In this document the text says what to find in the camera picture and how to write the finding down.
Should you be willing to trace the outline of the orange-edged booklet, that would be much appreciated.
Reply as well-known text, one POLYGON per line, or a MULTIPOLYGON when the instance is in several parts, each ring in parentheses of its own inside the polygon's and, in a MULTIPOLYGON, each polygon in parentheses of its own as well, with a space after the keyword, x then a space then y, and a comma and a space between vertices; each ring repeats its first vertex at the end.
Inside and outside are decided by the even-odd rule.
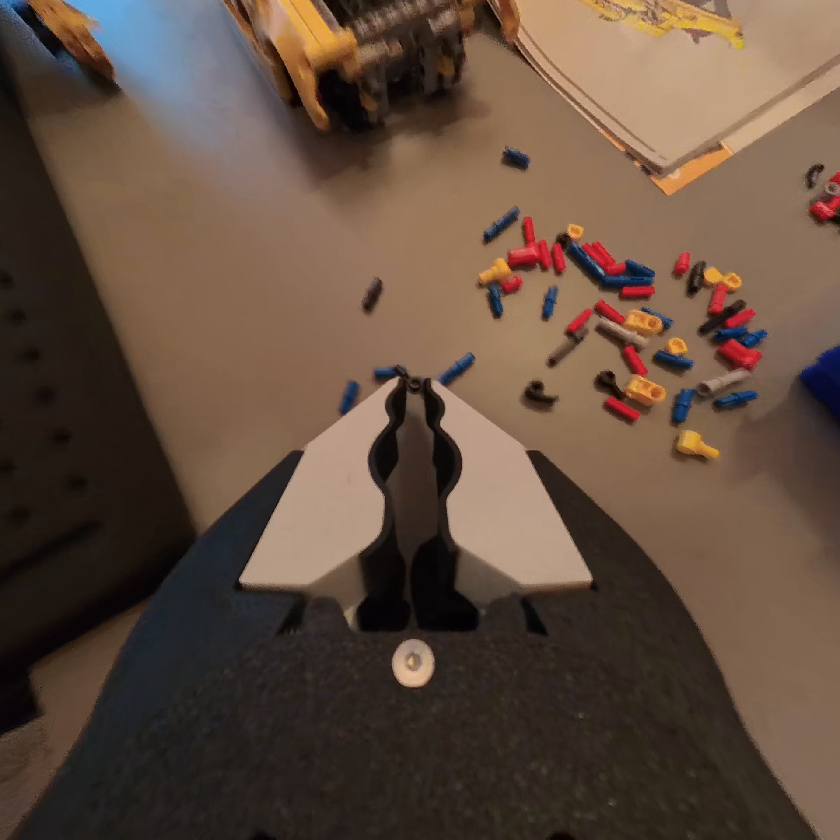
POLYGON ((725 161, 734 156, 725 144, 720 143, 716 148, 706 152, 695 159, 688 161, 679 168, 666 175, 657 175, 645 163, 634 157, 633 154, 621 143, 619 143, 609 132, 597 129, 598 133, 614 146, 618 151, 633 163, 633 165, 653 183, 661 193, 666 196, 675 195, 677 192, 695 182, 703 175, 712 172, 725 161))

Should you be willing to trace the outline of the black perforated chair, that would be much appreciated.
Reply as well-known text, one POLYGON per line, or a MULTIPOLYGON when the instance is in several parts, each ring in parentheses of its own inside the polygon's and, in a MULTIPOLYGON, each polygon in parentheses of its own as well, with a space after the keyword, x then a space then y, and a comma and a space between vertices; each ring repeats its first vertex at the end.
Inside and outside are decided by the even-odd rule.
POLYGON ((140 602, 195 530, 2 63, 2 734, 30 666, 140 602))

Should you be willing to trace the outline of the pile of small coloured pins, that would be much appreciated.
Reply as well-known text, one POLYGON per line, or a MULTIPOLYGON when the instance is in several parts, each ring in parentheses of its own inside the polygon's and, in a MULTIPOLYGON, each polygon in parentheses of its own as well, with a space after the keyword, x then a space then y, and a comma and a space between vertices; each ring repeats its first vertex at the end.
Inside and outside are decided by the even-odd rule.
MULTIPOLYGON (((808 213, 820 224, 828 224, 838 219, 838 171, 825 181, 819 198, 808 208, 808 213)), ((519 220, 520 214, 519 207, 513 206, 495 219, 482 231, 482 244, 488 245, 498 239, 519 220)), ((585 232, 583 226, 570 224, 565 231, 558 234, 551 246, 546 239, 536 239, 531 216, 522 218, 521 231, 522 246, 510 249, 506 259, 496 259, 491 267, 478 275, 477 286, 486 291, 494 319, 503 316, 504 297, 515 293, 522 286, 522 278, 514 273, 514 269, 540 266, 541 270, 551 268, 559 277, 567 270, 567 258, 570 258, 572 264, 579 267, 587 277, 596 280, 601 291, 616 291, 619 299, 623 301, 648 301, 656 292, 654 269, 634 259, 616 261, 600 241, 581 242, 585 232)), ((696 398, 713 398, 711 404, 718 411, 727 411, 758 399, 760 394, 755 390, 724 392, 731 391, 736 384, 745 382, 754 372, 757 363, 762 359, 762 352, 757 349, 768 335, 763 329, 750 331, 750 323, 756 316, 753 308, 747 307, 742 299, 732 299, 728 302, 728 296, 742 288, 742 279, 736 272, 721 273, 719 269, 708 266, 703 260, 691 265, 690 259, 690 252, 680 253, 673 268, 673 277, 681 278, 687 274, 686 294, 689 297, 694 297, 703 288, 711 290, 707 320, 699 325, 697 334, 714 342, 716 355, 726 361, 731 370, 699 383, 696 388, 680 390, 671 413, 670 422, 673 425, 686 422, 692 402, 696 398)), ((382 295, 382 289, 381 279, 375 277, 362 299, 361 306, 365 312, 370 312, 375 307, 382 295)), ((559 286, 549 285, 542 300, 541 322, 551 320, 558 296, 559 286)), ((546 364, 551 368, 559 364, 569 352, 580 346, 592 329, 613 336, 614 340, 621 343, 622 358, 633 376, 626 386, 622 386, 615 373, 607 370, 599 373, 596 381, 610 393, 604 400, 604 408, 616 417, 635 423, 641 417, 641 413, 627 401, 642 406, 655 406, 662 403, 667 396, 667 392, 661 386, 646 379, 648 367, 639 351, 648 346, 651 338, 656 339, 671 330, 673 324, 673 319, 650 307, 621 312, 605 299, 599 298, 593 307, 577 313, 565 326, 563 345, 551 353, 546 364)), ((653 361, 672 371, 690 371, 694 360, 687 355, 688 350, 686 341, 672 336, 663 348, 654 353, 653 361)), ((475 360, 473 353, 466 353, 442 371, 436 382, 448 385, 467 371, 475 360)), ((410 376, 404 367, 397 364, 376 368, 373 375, 383 382, 392 378, 406 379, 410 376)), ((348 381, 339 403, 340 416, 354 408, 360 389, 360 383, 348 381)), ((553 407, 559 399, 558 396, 545 392, 542 381, 528 383, 523 397, 533 405, 547 407, 553 407)), ((718 457, 714 448, 702 444, 697 434, 689 431, 680 433, 677 449, 706 458, 718 457)))

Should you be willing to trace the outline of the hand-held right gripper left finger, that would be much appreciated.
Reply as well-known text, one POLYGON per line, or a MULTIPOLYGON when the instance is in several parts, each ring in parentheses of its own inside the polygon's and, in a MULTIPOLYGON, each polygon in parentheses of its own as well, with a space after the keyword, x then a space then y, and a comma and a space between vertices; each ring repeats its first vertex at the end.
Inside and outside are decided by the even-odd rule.
POLYGON ((371 593, 362 554, 386 531, 378 439, 405 416, 406 379, 392 378, 307 443, 239 576, 248 592, 328 597, 352 614, 371 593))

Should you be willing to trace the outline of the blue plastic bin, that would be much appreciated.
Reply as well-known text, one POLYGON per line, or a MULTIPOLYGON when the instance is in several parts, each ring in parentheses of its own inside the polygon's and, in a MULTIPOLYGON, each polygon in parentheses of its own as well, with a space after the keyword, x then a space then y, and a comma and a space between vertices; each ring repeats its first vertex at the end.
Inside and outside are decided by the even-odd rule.
POLYGON ((820 353, 799 373, 806 390, 839 421, 839 345, 820 353))

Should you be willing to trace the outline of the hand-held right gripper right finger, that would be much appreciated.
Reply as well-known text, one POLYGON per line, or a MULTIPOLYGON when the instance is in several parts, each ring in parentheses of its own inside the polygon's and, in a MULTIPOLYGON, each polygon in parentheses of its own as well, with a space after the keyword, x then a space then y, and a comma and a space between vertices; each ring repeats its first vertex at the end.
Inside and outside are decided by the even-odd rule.
POLYGON ((510 595, 588 589, 593 574, 528 450, 439 382, 425 380, 423 396, 455 591, 484 607, 510 595))

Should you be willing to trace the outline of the open instruction booklet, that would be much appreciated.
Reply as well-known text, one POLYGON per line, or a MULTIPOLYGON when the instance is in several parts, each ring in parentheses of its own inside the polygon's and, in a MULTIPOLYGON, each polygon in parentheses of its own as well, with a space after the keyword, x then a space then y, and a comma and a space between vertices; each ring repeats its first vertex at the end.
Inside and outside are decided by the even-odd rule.
POLYGON ((532 67, 654 172, 838 89, 838 1, 518 2, 532 67))

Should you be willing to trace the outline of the grey desk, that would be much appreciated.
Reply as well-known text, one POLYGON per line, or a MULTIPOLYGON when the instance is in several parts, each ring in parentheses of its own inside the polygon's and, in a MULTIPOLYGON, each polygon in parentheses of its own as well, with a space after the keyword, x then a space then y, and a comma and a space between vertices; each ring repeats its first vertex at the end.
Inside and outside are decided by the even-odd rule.
POLYGON ((145 408, 205 529, 336 417, 381 364, 435 375, 466 352, 462 399, 541 450, 639 543, 695 617, 751 734, 823 838, 838 838, 838 424, 801 369, 838 345, 838 232, 803 175, 838 169, 838 93, 663 196, 518 56, 468 42, 450 98, 382 133, 311 131, 278 99, 218 2, 78 2, 121 92, 59 64, 14 12, 2 37, 24 113, 145 408), (688 250, 743 279, 767 329, 739 412, 696 405, 721 451, 681 458, 668 406, 603 410, 616 368, 589 336, 527 407, 563 326, 600 297, 570 268, 526 276, 494 320, 482 230, 518 205, 541 237, 582 224, 657 270, 654 309, 689 339, 705 311, 668 275, 688 250))

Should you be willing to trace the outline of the yellow brick car model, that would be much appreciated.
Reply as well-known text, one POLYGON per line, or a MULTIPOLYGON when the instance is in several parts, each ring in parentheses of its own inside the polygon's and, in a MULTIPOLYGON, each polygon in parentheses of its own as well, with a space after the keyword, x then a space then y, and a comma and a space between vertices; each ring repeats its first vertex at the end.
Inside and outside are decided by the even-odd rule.
POLYGON ((321 131, 382 123, 392 94, 460 81, 479 1, 225 1, 266 77, 321 131))

